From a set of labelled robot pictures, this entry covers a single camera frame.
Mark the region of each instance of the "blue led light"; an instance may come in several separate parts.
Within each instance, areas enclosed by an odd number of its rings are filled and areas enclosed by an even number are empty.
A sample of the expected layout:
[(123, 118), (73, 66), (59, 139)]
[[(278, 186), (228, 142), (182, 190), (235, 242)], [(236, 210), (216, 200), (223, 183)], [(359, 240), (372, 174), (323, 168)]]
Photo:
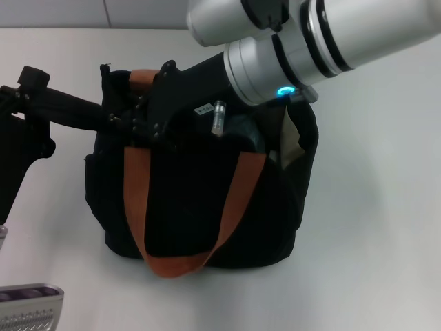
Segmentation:
[(279, 88), (279, 90), (277, 91), (277, 94), (280, 96), (283, 95), (287, 95), (287, 94), (292, 94), (296, 91), (295, 88), (293, 88), (292, 86), (284, 86), (283, 88)]

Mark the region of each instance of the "white tabletop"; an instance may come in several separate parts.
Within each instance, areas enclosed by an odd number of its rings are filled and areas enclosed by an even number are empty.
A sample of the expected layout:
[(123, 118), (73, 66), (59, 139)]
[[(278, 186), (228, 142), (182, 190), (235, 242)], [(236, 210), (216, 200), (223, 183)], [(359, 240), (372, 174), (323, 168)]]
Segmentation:
[[(188, 33), (0, 30), (0, 84), (24, 65), (101, 100), (99, 64), (186, 69), (222, 48)], [(155, 277), (116, 256), (85, 202), (94, 134), (51, 125), (0, 251), (0, 285), (65, 290), (61, 331), (441, 330), (441, 39), (316, 86), (320, 128), (292, 256), (270, 268)]]

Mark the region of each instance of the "fabric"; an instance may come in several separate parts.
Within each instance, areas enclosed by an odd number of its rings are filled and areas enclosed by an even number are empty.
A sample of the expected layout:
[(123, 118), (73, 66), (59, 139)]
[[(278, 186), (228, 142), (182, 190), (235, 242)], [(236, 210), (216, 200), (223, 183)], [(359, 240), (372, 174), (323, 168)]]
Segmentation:
[[(130, 74), (109, 70), (102, 74), (104, 111), (118, 114), (133, 106)], [(249, 120), (265, 142), (265, 154), (273, 150), (278, 157), (265, 159), (242, 219), (206, 266), (255, 268), (278, 263), (291, 254), (302, 222), (318, 143), (311, 107), (305, 101), (287, 109), (262, 107)], [(210, 252), (218, 241), (240, 154), (257, 151), (254, 140), (234, 134), (198, 141), (185, 154), (151, 150), (145, 227), (134, 235), (123, 194), (125, 148), (130, 144), (121, 137), (98, 134), (94, 153), (86, 157), (86, 200), (105, 230), (106, 244), (123, 257), (142, 259), (142, 241), (136, 234), (143, 233), (145, 252), (153, 258)]]
[(124, 202), (127, 222), (141, 255), (157, 275), (173, 278), (197, 271), (227, 242), (247, 209), (265, 159), (265, 155), (254, 153), (241, 153), (239, 156), (220, 220), (218, 239), (210, 251), (188, 257), (158, 258), (145, 249), (151, 151), (147, 148), (125, 148)]

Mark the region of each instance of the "bag handle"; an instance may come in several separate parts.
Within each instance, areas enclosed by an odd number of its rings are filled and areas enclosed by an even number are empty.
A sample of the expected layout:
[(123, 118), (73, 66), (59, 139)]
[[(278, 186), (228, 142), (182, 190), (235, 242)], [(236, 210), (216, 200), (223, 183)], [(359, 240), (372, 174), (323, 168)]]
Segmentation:
[(152, 153), (146, 148), (126, 147), (124, 152), (124, 204), (127, 222), (136, 245), (151, 269), (165, 278), (180, 277), (203, 267), (236, 230), (243, 218), (260, 174), (265, 154), (242, 152), (225, 200), (219, 236), (209, 252), (190, 257), (153, 257), (145, 249), (145, 224), (150, 188)]

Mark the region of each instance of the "white robotic arm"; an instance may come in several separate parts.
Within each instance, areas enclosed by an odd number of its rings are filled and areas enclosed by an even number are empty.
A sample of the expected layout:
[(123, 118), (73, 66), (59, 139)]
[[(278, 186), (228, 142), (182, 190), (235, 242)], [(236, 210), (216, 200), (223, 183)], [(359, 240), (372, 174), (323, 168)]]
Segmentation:
[[(190, 32), (203, 46), (227, 43), (228, 79), (250, 106), (441, 33), (441, 0), (306, 0), (288, 19), (274, 18), (277, 6), (287, 1), (190, 1)], [(263, 10), (269, 21), (256, 19)]]

